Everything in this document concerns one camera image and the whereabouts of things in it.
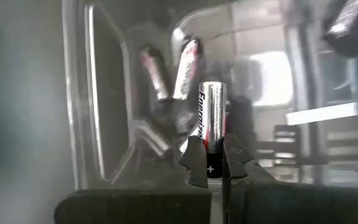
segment transparent plastic container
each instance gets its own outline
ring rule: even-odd
[[[337,54],[322,38],[331,2],[64,0],[76,188],[175,186],[166,180],[176,177],[180,148],[196,122],[175,131],[175,109],[159,103],[139,52],[145,45],[158,49],[173,86],[188,35],[203,45],[195,82],[225,82],[228,103],[252,100],[250,150],[272,175],[358,186],[358,57]],[[187,103],[197,114],[193,97]],[[288,116],[314,109],[325,114],[312,111],[313,117],[325,116],[338,112],[335,106],[347,115],[325,121]]]

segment battery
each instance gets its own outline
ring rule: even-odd
[[[140,51],[140,59],[152,81],[157,99],[166,100],[170,97],[170,89],[166,81],[166,68],[161,53],[152,46],[146,46]]]
[[[198,93],[198,137],[207,155],[207,176],[222,176],[223,139],[226,124],[226,84],[200,83]]]
[[[201,42],[196,37],[184,40],[180,55],[177,80],[173,91],[173,98],[185,100],[189,95],[197,68],[198,57],[201,53]]]

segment plus sign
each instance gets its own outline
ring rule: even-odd
[[[212,172],[212,170],[214,170],[211,166],[209,166],[209,168],[207,168],[207,170],[209,171],[209,172]]]

